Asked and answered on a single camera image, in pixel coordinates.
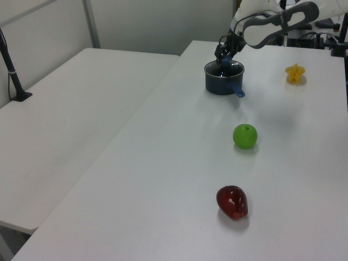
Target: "black stand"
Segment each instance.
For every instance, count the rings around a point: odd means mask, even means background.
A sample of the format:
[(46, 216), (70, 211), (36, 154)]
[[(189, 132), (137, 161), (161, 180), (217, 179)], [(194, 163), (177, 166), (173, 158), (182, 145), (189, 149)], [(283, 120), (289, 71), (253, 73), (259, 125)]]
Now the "black stand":
[(335, 43), (334, 47), (331, 49), (331, 56), (334, 57), (346, 57), (346, 50), (348, 46), (344, 44), (344, 40), (347, 34), (348, 27), (348, 14), (344, 15), (343, 23), (341, 27), (341, 33), (339, 34), (338, 42)]
[(6, 44), (5, 39), (3, 38), (2, 34), (0, 35), (0, 51), (1, 51), (2, 57), (4, 58), (7, 70), (9, 71), (9, 74), (11, 76), (12, 82), (16, 88), (16, 91), (17, 91), (16, 97), (14, 97), (12, 100), (18, 101), (18, 102), (23, 102), (33, 94), (31, 94), (30, 92), (25, 92), (23, 90), (21, 82), (18, 79), (18, 75), (17, 75), (16, 70), (13, 66), (10, 54), (7, 50), (7, 44)]

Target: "green apple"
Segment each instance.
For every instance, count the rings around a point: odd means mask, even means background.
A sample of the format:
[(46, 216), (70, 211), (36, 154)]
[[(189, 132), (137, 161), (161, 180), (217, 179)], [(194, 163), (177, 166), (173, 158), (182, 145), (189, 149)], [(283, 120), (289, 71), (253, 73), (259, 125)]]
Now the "green apple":
[(257, 141), (257, 131), (250, 124), (238, 125), (233, 131), (234, 143), (245, 150), (252, 148)]

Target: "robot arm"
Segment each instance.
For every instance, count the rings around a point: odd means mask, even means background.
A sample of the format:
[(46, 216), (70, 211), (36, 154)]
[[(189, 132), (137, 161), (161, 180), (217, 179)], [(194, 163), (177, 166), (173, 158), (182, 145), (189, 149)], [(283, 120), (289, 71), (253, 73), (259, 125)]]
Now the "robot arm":
[(232, 20), (226, 46), (231, 56), (245, 44), (262, 48), (274, 36), (345, 13), (347, 0), (301, 0), (286, 10), (276, 0), (243, 0)]

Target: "white wall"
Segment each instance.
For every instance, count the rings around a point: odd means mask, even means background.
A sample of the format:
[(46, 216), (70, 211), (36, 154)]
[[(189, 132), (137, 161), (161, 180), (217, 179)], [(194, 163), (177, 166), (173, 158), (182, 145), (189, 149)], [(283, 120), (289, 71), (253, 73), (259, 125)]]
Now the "white wall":
[[(84, 48), (92, 47), (82, 0), (56, 0), (1, 29), (25, 90)], [(8, 102), (7, 68), (1, 57), (0, 108)]]
[(90, 3), (101, 47), (139, 52), (180, 55), (192, 40), (218, 41), (233, 15), (233, 0)]

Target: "apple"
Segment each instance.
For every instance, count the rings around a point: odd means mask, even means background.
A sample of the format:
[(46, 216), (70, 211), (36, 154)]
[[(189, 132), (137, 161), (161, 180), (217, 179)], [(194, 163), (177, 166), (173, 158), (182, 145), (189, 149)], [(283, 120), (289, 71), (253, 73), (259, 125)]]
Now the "apple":
[(225, 186), (216, 194), (221, 210), (233, 220), (248, 214), (248, 203), (244, 191), (237, 186)]
[(233, 131), (234, 143), (245, 150), (252, 148), (257, 141), (257, 131), (250, 124), (238, 125)]

